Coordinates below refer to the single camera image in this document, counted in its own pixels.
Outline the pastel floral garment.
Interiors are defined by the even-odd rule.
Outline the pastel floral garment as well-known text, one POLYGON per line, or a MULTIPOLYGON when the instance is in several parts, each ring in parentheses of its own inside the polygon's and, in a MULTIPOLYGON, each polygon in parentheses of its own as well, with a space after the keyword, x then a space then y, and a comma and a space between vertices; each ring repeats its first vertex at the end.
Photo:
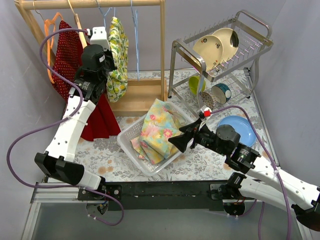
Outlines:
POLYGON ((156 99, 144 120, 139 135, 131 140, 138 158, 155 165, 171 157, 178 149, 168 142, 179 136, 179 128, 187 124, 187 119, 167 102, 156 99))

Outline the lemon print garment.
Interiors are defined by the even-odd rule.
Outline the lemon print garment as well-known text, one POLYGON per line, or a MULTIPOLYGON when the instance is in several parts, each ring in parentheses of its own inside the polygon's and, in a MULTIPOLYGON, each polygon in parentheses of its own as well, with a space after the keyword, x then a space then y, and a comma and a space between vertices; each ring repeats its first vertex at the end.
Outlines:
POLYGON ((116 70, 109 73, 106 83, 109 102, 116 103, 127 91, 128 87, 128 49, 129 40, 124 27, 117 17, 112 17, 109 27, 108 41, 116 70))

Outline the beige plastic hanger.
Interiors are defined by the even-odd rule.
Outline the beige plastic hanger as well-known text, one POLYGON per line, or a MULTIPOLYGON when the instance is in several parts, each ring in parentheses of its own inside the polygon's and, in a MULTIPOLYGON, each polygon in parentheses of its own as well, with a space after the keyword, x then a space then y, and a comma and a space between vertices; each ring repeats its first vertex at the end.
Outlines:
MULTIPOLYGON (((74 9, 73 9, 73 7, 72 7, 71 1, 70 1, 70 0, 67 0, 67 2, 68 2, 68 5, 69 5, 72 13, 73 13, 74 21, 75 21, 76 26, 78 27, 78 29, 82 29, 79 16, 78 16, 77 13, 75 13, 75 11, 74 11, 74 9)), ((79 36, 79 40, 80 40, 80 42, 81 42, 82 48, 84 49, 84 48, 87 46, 87 41, 86 41, 85 35, 84 35, 83 32, 79 31, 79 32, 78 32, 78 36, 79 36)))

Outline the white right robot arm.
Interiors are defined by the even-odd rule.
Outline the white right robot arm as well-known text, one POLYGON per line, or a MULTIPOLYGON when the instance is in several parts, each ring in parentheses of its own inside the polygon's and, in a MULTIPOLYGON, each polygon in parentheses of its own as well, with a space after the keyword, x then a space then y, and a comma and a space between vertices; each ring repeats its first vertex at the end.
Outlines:
POLYGON ((198 119, 179 130, 182 134, 170 137, 168 141, 180 152, 185 152, 188 143, 192 142, 192 147, 201 145, 226 157, 225 163, 235 170, 226 186, 230 198, 254 198, 288 212, 294 211, 299 223, 311 230, 320 230, 318 186, 273 168, 271 161, 240 143, 241 136, 230 125, 220 125, 213 132, 198 119))

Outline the red skirt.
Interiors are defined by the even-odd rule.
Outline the red skirt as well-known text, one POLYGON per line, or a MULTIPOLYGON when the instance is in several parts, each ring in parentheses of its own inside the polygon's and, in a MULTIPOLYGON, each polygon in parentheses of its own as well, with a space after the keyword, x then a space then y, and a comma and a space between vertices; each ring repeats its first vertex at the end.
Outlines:
POLYGON ((81 138, 93 142, 94 139, 108 139, 117 136, 121 132, 115 115, 103 94, 94 111, 87 120, 81 138))

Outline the blue wire hanger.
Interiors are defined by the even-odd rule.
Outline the blue wire hanger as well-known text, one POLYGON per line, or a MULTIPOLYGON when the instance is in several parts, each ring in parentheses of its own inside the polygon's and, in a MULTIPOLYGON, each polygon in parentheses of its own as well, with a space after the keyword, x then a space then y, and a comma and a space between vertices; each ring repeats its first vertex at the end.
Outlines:
POLYGON ((97 8, 99 10, 99 12, 101 13, 102 15, 102 19, 103 19, 103 25, 104 27, 106 27, 107 25, 107 21, 106 21, 106 18, 107 18, 107 15, 108 13, 110 13, 111 11, 113 11, 113 16, 115 16, 116 14, 116 8, 115 7, 109 7, 107 11, 103 11, 103 8, 101 7, 100 3, 98 2, 98 0, 95 0, 95 3, 97 4, 97 8))
POLYGON ((138 37, 138 11, 133 8, 133 0, 130 0, 130 9, 132 14, 132 21, 134 26, 134 37, 135 37, 135 53, 136 53, 136 71, 137 80, 140 80, 140 56, 139 56, 139 37, 138 37))

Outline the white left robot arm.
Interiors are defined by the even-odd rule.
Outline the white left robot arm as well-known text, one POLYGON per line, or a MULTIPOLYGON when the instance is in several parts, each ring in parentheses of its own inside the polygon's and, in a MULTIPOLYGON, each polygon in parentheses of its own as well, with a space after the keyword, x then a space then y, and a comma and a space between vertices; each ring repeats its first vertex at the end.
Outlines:
POLYGON ((112 53, 98 44, 83 49, 82 66, 74 76, 62 122, 44 153, 37 153, 34 161, 43 173, 58 181, 89 189, 95 200, 106 196, 105 180, 75 163, 78 141, 90 115, 106 91, 108 73, 115 68, 112 53))

